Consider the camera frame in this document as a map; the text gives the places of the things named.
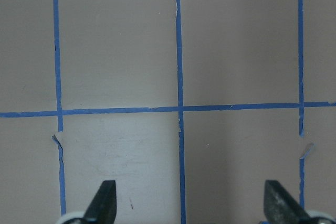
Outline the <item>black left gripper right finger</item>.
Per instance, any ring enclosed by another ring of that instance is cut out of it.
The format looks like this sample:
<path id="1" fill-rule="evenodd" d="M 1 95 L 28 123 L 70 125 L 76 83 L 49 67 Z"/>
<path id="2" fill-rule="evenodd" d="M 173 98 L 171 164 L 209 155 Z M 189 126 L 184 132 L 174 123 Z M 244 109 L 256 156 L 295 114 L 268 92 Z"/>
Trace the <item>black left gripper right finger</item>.
<path id="1" fill-rule="evenodd" d="M 264 215 L 271 224 L 309 222 L 310 216 L 277 180 L 264 183 Z"/>

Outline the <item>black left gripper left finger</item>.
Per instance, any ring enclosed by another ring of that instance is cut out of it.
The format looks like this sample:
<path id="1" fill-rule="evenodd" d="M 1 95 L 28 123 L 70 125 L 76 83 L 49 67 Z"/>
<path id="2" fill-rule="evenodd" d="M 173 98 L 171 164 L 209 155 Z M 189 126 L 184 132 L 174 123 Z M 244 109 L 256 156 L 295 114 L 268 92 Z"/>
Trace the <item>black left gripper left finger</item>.
<path id="1" fill-rule="evenodd" d="M 84 223 L 113 224 L 116 215 L 116 181 L 104 180 L 84 213 Z"/>

